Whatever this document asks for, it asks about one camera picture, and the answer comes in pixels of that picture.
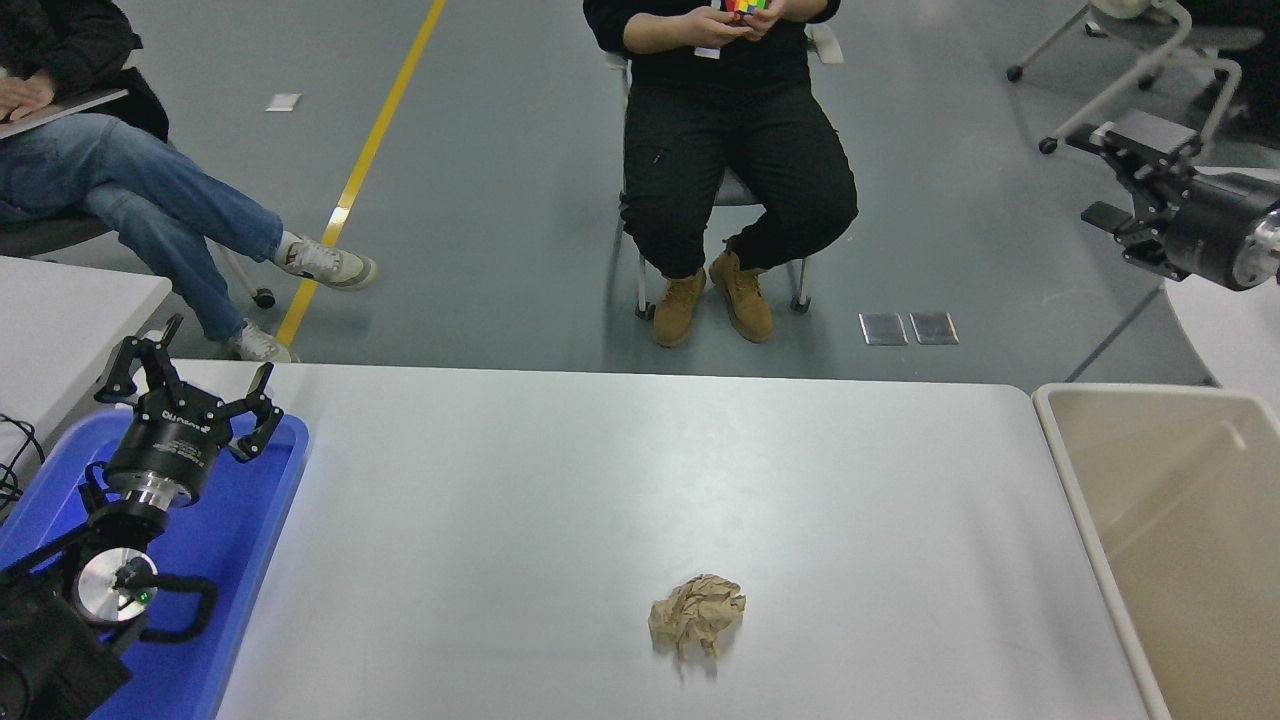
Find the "person's right hand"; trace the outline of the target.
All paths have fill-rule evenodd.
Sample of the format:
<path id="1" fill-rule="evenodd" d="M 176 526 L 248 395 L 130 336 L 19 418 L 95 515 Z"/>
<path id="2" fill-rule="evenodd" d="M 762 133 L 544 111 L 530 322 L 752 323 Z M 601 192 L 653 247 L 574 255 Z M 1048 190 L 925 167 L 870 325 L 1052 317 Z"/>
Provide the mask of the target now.
<path id="1" fill-rule="evenodd" d="M 675 27 L 675 42 L 678 47 L 723 47 L 754 33 L 742 17 L 712 6 L 700 6 L 677 17 Z"/>

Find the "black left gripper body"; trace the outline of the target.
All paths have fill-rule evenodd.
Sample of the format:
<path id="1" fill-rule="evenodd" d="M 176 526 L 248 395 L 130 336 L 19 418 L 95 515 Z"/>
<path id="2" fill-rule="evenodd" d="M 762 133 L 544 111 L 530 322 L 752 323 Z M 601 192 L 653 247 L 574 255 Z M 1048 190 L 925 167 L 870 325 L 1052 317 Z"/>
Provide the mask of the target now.
<path id="1" fill-rule="evenodd" d="M 188 388 L 183 404 L 165 389 L 145 393 L 106 465 L 108 486 L 124 493 L 157 477 L 177 483 L 183 493 L 202 492 L 218 455 L 230 442 L 230 421 L 216 415 L 220 402 L 200 388 Z"/>

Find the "person's left hand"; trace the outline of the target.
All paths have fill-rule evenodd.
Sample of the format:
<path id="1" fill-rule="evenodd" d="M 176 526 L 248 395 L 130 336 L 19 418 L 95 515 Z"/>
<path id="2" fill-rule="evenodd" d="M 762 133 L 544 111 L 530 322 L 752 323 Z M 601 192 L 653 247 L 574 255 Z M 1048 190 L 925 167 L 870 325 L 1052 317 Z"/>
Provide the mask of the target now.
<path id="1" fill-rule="evenodd" d="M 758 42 L 763 40 L 774 26 L 786 17 L 787 1 L 759 1 L 749 13 L 742 15 L 742 24 L 748 29 L 745 40 Z"/>
<path id="2" fill-rule="evenodd" d="M 19 120 L 49 106 L 56 97 L 56 85 L 45 69 L 29 77 L 1 78 L 1 122 Z"/>

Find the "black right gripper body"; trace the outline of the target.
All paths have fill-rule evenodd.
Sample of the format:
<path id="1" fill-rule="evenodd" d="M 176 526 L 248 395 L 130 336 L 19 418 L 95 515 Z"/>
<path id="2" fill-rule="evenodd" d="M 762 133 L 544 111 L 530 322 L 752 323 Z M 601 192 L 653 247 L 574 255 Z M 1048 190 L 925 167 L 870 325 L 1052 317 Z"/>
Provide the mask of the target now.
<path id="1" fill-rule="evenodd" d="M 1193 178 L 1164 234 L 1170 261 L 1231 291 L 1276 281 L 1277 201 L 1276 182 Z"/>

